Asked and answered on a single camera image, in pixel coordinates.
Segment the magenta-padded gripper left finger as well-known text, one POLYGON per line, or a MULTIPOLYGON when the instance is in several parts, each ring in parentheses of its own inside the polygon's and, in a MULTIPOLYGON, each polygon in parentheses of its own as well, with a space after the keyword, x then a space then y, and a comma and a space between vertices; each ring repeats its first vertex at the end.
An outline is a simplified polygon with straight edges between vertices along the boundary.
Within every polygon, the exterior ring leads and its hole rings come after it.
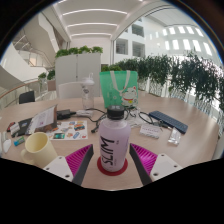
POLYGON ((58 156, 44 170, 80 186, 93 154, 93 145, 90 144, 66 157, 58 156))

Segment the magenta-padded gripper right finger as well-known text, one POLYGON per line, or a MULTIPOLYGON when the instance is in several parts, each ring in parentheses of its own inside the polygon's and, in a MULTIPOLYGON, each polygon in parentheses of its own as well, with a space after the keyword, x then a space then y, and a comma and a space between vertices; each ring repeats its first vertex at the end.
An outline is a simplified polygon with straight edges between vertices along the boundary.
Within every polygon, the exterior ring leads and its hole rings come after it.
POLYGON ((168 176, 182 167, 165 153, 155 154, 139 145, 130 144, 129 153, 143 185, 168 176))

